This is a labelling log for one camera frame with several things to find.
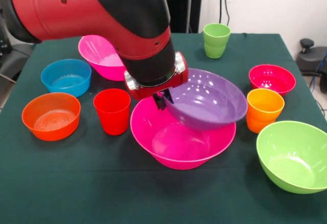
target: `green cloth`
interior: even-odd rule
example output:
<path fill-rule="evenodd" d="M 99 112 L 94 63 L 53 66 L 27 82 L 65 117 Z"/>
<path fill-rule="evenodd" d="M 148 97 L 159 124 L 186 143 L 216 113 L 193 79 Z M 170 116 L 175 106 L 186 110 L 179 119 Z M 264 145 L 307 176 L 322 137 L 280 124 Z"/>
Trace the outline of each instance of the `green cloth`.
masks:
<path fill-rule="evenodd" d="M 0 223 L 327 223 L 327 191 L 296 195 L 276 187 L 259 165 L 257 135 L 238 123 L 230 148 L 197 169 L 159 164 L 134 140 L 106 135 L 92 101 L 106 88 L 124 88 L 95 71 L 78 129 L 58 142 L 36 139 L 21 122 L 24 106 L 47 92 L 40 74 L 49 63 L 80 58 L 79 38 L 35 48 L 0 113 Z M 250 90 L 251 67 L 272 63 L 290 70 L 296 88 L 285 96 L 279 120 L 298 120 L 327 130 L 296 63 L 280 35 L 232 34 L 223 57 L 212 60 L 200 34 L 174 34 L 189 67 L 217 73 Z"/>

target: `blue bowl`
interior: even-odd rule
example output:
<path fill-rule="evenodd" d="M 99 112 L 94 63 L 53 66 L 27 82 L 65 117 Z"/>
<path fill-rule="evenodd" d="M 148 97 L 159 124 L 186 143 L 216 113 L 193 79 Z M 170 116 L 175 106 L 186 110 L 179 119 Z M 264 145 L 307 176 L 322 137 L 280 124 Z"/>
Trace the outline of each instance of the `blue bowl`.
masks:
<path fill-rule="evenodd" d="M 91 67 L 77 59 L 65 59 L 47 66 L 41 80 L 49 92 L 64 92 L 75 97 L 83 95 L 90 87 Z"/>

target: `bowl rim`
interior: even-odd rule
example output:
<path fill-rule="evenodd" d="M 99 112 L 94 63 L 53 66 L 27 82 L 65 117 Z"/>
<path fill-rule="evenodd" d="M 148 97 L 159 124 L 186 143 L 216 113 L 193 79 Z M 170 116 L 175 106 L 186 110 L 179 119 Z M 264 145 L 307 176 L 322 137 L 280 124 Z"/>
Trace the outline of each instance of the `bowl rim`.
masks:
<path fill-rule="evenodd" d="M 312 129 L 316 130 L 316 131 L 319 131 L 319 132 L 322 132 L 323 134 L 325 134 L 326 138 L 327 138 L 327 133 L 313 125 L 310 125 L 308 123 L 304 123 L 304 122 L 300 122 L 300 121 L 294 121 L 294 120 L 283 120 L 283 121 L 278 121 L 278 122 L 275 122 L 275 123 L 272 123 L 266 127 L 264 127 L 263 130 L 260 131 L 258 137 L 256 138 L 256 153 L 258 154 L 258 157 L 259 157 L 259 160 L 261 161 L 261 163 L 275 176 L 277 177 L 278 179 L 280 179 L 281 181 L 291 185 L 291 186 L 294 186 L 294 187 L 297 187 L 297 188 L 300 188 L 300 189 L 303 189 L 303 190 L 325 190 L 327 189 L 327 183 L 326 183 L 326 186 L 325 187 L 304 187 L 304 186 L 299 186 L 297 184 L 294 184 L 294 183 L 291 183 L 289 181 L 286 181 L 284 179 L 282 179 L 281 177 L 279 177 L 278 175 L 276 175 L 275 173 L 273 173 L 270 168 L 267 166 L 267 164 L 264 162 L 264 160 L 262 160 L 262 157 L 260 155 L 260 151 L 259 151 L 259 140 L 260 140 L 260 137 L 262 136 L 262 133 L 267 130 L 269 127 L 271 126 L 274 126 L 275 124 L 281 124 L 281 123 L 293 123 L 293 124 L 298 124 L 298 125 L 305 125 L 305 126 L 309 126 L 311 127 Z"/>
<path fill-rule="evenodd" d="M 118 54 L 118 57 L 119 57 L 119 59 L 121 60 L 121 63 L 122 63 L 122 65 L 120 65 L 120 66 L 107 66 L 107 65 L 102 65 L 102 64 L 99 64 L 99 63 L 97 63 L 97 62 L 93 62 L 93 61 L 91 61 L 91 60 L 89 60 L 88 58 L 86 58 L 85 57 L 85 55 L 83 55 L 82 54 L 82 51 L 81 51 L 81 45 L 82 45 L 82 42 L 84 41 L 84 39 L 86 39 L 87 37 L 91 37 L 91 36 L 94 36 L 94 37 L 101 37 L 101 38 L 103 38 L 103 39 L 105 39 L 104 37 L 102 37 L 101 35 L 96 35 L 96 34 L 93 34 L 93 35 L 85 35 L 85 36 L 82 36 L 82 38 L 80 39 L 80 41 L 78 42 L 78 52 L 79 52 L 79 54 L 87 61 L 87 62 L 89 62 L 89 63 L 91 63 L 91 64 L 94 64 L 94 65 L 98 65 L 98 66 L 101 66 L 101 67 L 110 67 L 110 68 L 115 68 L 115 67 L 117 67 L 117 68 L 122 68 L 122 67 L 125 67 L 125 65 L 124 65 L 124 63 L 123 63 L 123 61 L 122 61 L 122 59 L 121 59 L 121 57 L 119 56 L 119 54 L 118 54 L 118 52 L 116 51 L 116 54 Z"/>
<path fill-rule="evenodd" d="M 224 77 L 222 77 L 222 76 L 220 76 L 218 74 L 215 74 L 213 72 L 209 72 L 209 71 L 206 71 L 206 70 L 203 70 L 203 69 L 189 68 L 189 75 L 190 75 L 191 71 L 193 71 L 193 70 L 201 71 L 201 72 L 204 72 L 204 73 L 208 73 L 208 74 L 211 74 L 211 75 L 218 76 L 220 79 L 226 81 L 227 83 L 230 83 L 232 86 L 234 86 L 240 92 L 240 94 L 243 95 L 242 96 L 242 99 L 243 99 L 243 102 L 245 103 L 245 107 L 246 107 L 246 109 L 243 111 L 243 113 L 240 116 L 235 117 L 233 119 L 224 120 L 224 121 L 208 121 L 208 120 L 205 120 L 203 118 L 195 118 L 196 120 L 198 120 L 200 122 L 204 122 L 204 123 L 209 123 L 211 125 L 226 125 L 226 124 L 229 124 L 229 123 L 237 122 L 237 121 L 241 120 L 242 118 L 244 118 L 244 116 L 246 115 L 247 110 L 248 110 L 247 98 L 244 95 L 244 93 L 242 92 L 242 90 L 236 84 L 234 84 L 233 82 L 229 81 L 228 79 L 226 79 L 226 78 L 224 78 Z M 192 117 L 193 118 L 193 116 L 190 115 L 187 112 L 182 112 L 182 113 L 185 114 L 185 115 L 187 115 L 187 116 L 189 116 L 189 117 Z"/>
<path fill-rule="evenodd" d="M 73 87 L 77 87 L 77 86 L 83 85 L 84 83 L 88 82 L 88 81 L 91 79 L 92 68 L 91 68 L 91 66 L 90 66 L 87 62 L 85 62 L 85 61 L 83 61 L 83 60 L 80 60 L 80 59 L 74 59 L 74 58 L 61 59 L 61 60 L 55 61 L 55 62 L 53 62 L 53 63 L 50 63 L 48 66 L 46 66 L 46 67 L 42 70 L 42 72 L 41 72 L 41 81 L 42 81 L 42 83 L 43 83 L 45 86 L 53 87 L 52 85 L 50 85 L 50 84 L 48 84 L 47 82 L 44 81 L 44 78 L 43 78 L 43 76 L 45 75 L 44 72 L 45 72 L 47 69 L 51 68 L 51 66 L 54 65 L 55 63 L 66 62 L 66 61 L 75 61 L 75 62 L 83 63 L 83 65 L 85 65 L 85 66 L 87 67 L 87 69 L 88 69 L 88 75 L 87 75 L 87 77 L 86 77 L 86 78 L 85 78 L 81 83 L 79 83 L 79 84 L 77 84 L 77 85 L 72 85 L 72 86 L 63 87 L 63 88 L 58 88 L 58 89 L 60 89 L 60 90 L 65 90 L 65 89 L 70 89 L 70 88 L 73 88 Z"/>
<path fill-rule="evenodd" d="M 168 161 L 173 161 L 173 162 L 179 162 L 179 163 L 196 163 L 196 162 L 201 162 L 201 161 L 206 161 L 206 160 L 209 160 L 209 159 L 212 159 L 214 158 L 215 156 L 221 154 L 222 152 L 224 152 L 227 148 L 229 148 L 229 146 L 231 145 L 231 143 L 234 141 L 235 139 L 235 135 L 236 135 L 236 122 L 234 123 L 230 123 L 229 125 L 226 125 L 226 126 L 233 126 L 233 132 L 232 132 L 232 136 L 231 136 L 231 139 L 230 139 L 230 142 L 226 144 L 226 146 L 221 149 L 219 152 L 211 155 L 211 156 L 208 156 L 206 158 L 203 158 L 203 159 L 196 159 L 196 160 L 174 160 L 174 159 L 169 159 L 169 158 L 166 158 L 166 157 L 163 157 L 161 155 L 158 155 L 150 150 L 148 150 L 146 147 L 144 147 L 138 139 L 135 138 L 134 136 L 134 128 L 132 126 L 132 121 L 133 121 L 133 118 L 134 118 L 134 113 L 135 113 L 135 110 L 136 108 L 139 106 L 140 103 L 146 101 L 147 99 L 152 99 L 152 97 L 148 97 L 146 99 L 143 99 L 141 100 L 139 103 L 136 104 L 135 108 L 133 109 L 132 113 L 131 113 L 131 119 L 130 119 L 130 127 L 131 127 L 131 132 L 132 132 L 132 135 L 134 137 L 134 139 L 136 140 L 136 142 L 145 150 L 147 151 L 150 155 L 152 156 L 156 156 L 158 158 L 161 158 L 161 159 L 164 159 L 164 160 L 168 160 Z"/>
<path fill-rule="evenodd" d="M 278 97 L 282 99 L 282 101 L 283 101 L 283 106 L 282 106 L 280 109 L 275 110 L 275 111 L 264 111 L 264 110 L 261 110 L 261 109 L 255 107 L 255 106 L 254 106 L 254 105 L 249 101 L 249 95 L 250 95 L 251 93 L 253 93 L 253 92 L 258 92 L 258 91 L 260 91 L 260 90 L 266 90 L 266 91 L 269 91 L 269 92 L 273 92 L 274 94 L 277 94 Z M 281 96 L 281 94 L 279 94 L 277 91 L 274 91 L 274 90 L 271 90 L 271 89 L 267 89 L 267 88 L 257 88 L 257 89 L 253 89 L 253 90 L 251 90 L 251 91 L 247 94 L 247 96 L 246 96 L 246 100 L 247 100 L 247 102 L 251 105 L 251 107 L 252 107 L 253 109 L 255 109 L 255 110 L 259 111 L 259 112 L 263 112 L 263 113 L 278 113 L 278 112 L 282 111 L 282 110 L 284 109 L 284 107 L 285 107 L 285 100 L 284 100 L 284 98 Z"/>
<path fill-rule="evenodd" d="M 277 93 L 279 93 L 279 94 L 287 94 L 287 93 L 291 92 L 291 91 L 295 88 L 295 86 L 296 86 L 296 78 L 295 78 L 295 76 L 294 76 L 290 71 L 288 71 L 286 68 L 281 67 L 281 66 L 278 66 L 278 65 L 274 65 L 274 64 L 260 64 L 260 65 L 257 65 L 257 66 L 254 66 L 253 68 L 251 68 L 251 70 L 249 71 L 249 79 L 250 79 L 250 82 L 251 82 L 252 84 L 254 84 L 257 88 L 263 88 L 263 87 L 260 87 L 259 85 L 257 85 L 257 84 L 253 81 L 253 79 L 251 78 L 251 73 L 252 73 L 255 69 L 257 69 L 257 68 L 259 68 L 259 67 L 262 67 L 262 66 L 277 67 L 277 68 L 279 68 L 279 69 L 285 71 L 286 73 L 290 74 L 290 76 L 292 77 L 292 79 L 293 79 L 293 83 L 294 83 L 293 86 L 292 86 L 292 88 L 290 88 L 290 89 L 288 89 L 288 90 L 285 90 L 285 91 L 276 91 Z"/>
<path fill-rule="evenodd" d="M 55 94 L 67 95 L 67 96 L 69 96 L 70 98 L 72 98 L 73 100 L 75 100 L 75 101 L 77 102 L 77 104 L 78 104 L 78 112 L 77 112 L 75 118 L 74 118 L 73 120 L 71 120 L 68 124 L 66 124 L 66 125 L 63 126 L 63 127 L 60 127 L 60 128 L 57 128 L 57 129 L 52 129 L 52 130 L 46 130 L 46 131 L 43 131 L 43 130 L 37 130 L 37 129 L 32 128 L 32 127 L 30 127 L 29 125 L 27 125 L 27 123 L 25 122 L 25 119 L 24 119 L 24 113 L 25 113 L 25 111 L 26 111 L 26 108 L 27 108 L 28 106 L 30 106 L 32 102 L 34 102 L 35 100 L 39 99 L 40 97 L 43 97 L 43 96 L 52 96 L 52 95 L 55 95 Z M 65 127 L 69 126 L 70 124 L 72 124 L 73 122 L 75 122 L 75 121 L 80 117 L 80 115 L 81 115 L 81 103 L 80 103 L 80 101 L 79 101 L 75 96 L 73 96 L 73 95 L 71 95 L 71 94 L 68 94 L 68 93 L 65 93 L 65 92 L 51 92 L 51 93 L 47 93 L 47 94 L 43 94 L 43 95 L 37 96 L 36 98 L 34 98 L 34 99 L 32 99 L 30 102 L 28 102 L 28 103 L 26 104 L 26 106 L 24 107 L 22 113 L 21 113 L 21 119 L 22 119 L 23 124 L 24 124 L 24 125 L 25 125 L 29 130 L 30 130 L 30 131 L 37 131 L 37 132 L 45 132 L 45 133 L 46 133 L 46 132 L 53 132 L 53 131 L 61 130 L 62 128 L 65 128 Z"/>

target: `pink bowl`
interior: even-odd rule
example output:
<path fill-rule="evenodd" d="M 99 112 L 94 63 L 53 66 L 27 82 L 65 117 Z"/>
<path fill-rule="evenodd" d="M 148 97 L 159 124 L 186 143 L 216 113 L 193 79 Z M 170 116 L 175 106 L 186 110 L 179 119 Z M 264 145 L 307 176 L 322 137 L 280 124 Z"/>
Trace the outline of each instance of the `pink bowl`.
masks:
<path fill-rule="evenodd" d="M 172 169 L 193 169 L 226 150 L 236 123 L 210 131 L 183 126 L 167 109 L 158 110 L 153 98 L 140 101 L 131 115 L 131 130 L 139 145 Z"/>
<path fill-rule="evenodd" d="M 285 95 L 294 89 L 296 79 L 287 69 L 270 64 L 255 66 L 250 70 L 249 78 L 254 89 L 266 88 Z"/>
<path fill-rule="evenodd" d="M 123 81 L 124 67 L 115 48 L 108 40 L 98 35 L 87 35 L 78 44 L 81 56 L 104 78 Z"/>

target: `cup rim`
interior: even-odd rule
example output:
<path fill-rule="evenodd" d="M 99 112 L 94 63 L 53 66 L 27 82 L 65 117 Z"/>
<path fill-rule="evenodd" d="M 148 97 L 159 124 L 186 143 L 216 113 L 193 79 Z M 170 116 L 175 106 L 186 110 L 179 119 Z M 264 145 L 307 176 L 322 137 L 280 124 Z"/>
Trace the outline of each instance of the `cup rim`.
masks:
<path fill-rule="evenodd" d="M 226 35 L 222 35 L 222 36 L 214 36 L 214 35 L 212 35 L 212 34 L 209 34 L 208 32 L 205 31 L 205 28 L 208 27 L 208 26 L 210 26 L 210 25 L 219 25 L 219 26 L 224 26 L 224 27 L 226 27 L 226 28 L 229 29 L 229 33 L 226 34 Z M 205 25 L 205 26 L 203 27 L 203 32 L 204 32 L 206 35 L 209 35 L 210 37 L 223 38 L 223 37 L 226 37 L 226 36 L 228 36 L 228 35 L 231 34 L 231 29 L 230 29 L 229 26 L 227 26 L 227 25 L 225 25 L 225 24 L 213 22 L 213 23 L 209 23 L 209 24 Z"/>
<path fill-rule="evenodd" d="M 268 92 L 272 92 L 272 93 L 274 93 L 275 95 L 277 95 L 279 98 L 281 98 L 282 101 L 283 101 L 283 105 L 282 105 L 282 107 L 281 107 L 280 109 L 278 109 L 278 110 L 275 110 L 275 111 L 264 111 L 264 110 L 261 110 L 261 109 L 255 107 L 255 106 L 254 106 L 254 105 L 249 101 L 249 96 L 250 96 L 251 93 L 253 93 L 253 92 L 258 92 L 258 91 L 260 91 L 260 90 L 265 90 L 265 91 L 268 91 Z M 257 110 L 257 111 L 259 111 L 259 112 L 262 112 L 262 113 L 269 113 L 269 114 L 277 113 L 277 112 L 282 111 L 282 110 L 284 109 L 284 106 L 285 106 L 285 100 L 284 100 L 284 98 L 283 98 L 280 94 L 278 94 L 278 93 L 277 93 L 276 91 L 274 91 L 274 90 L 270 90 L 270 89 L 266 89 L 266 88 L 258 88 L 258 89 L 253 89 L 253 90 L 251 90 L 251 91 L 247 94 L 247 96 L 246 96 L 246 100 L 247 100 L 247 102 L 251 105 L 252 108 L 254 108 L 255 110 Z"/>
<path fill-rule="evenodd" d="M 119 90 L 119 91 L 123 91 L 127 96 L 128 96 L 128 104 L 127 106 L 125 106 L 124 108 L 120 109 L 120 110 L 117 110 L 117 111 L 114 111 L 114 112 L 106 112 L 106 111 L 103 111 L 102 109 L 98 109 L 98 107 L 96 106 L 96 99 L 98 97 L 98 95 L 100 95 L 101 93 L 104 93 L 108 90 Z M 127 91 L 125 90 L 122 90 L 122 89 L 116 89 L 116 88 L 113 88 L 113 89 L 105 89 L 103 91 L 100 91 L 93 99 L 93 106 L 95 107 L 95 109 L 101 113 L 106 113 L 106 114 L 114 114 L 114 113 L 120 113 L 122 111 L 124 111 L 125 109 L 127 109 L 129 106 L 131 105 L 131 96 L 128 94 Z"/>

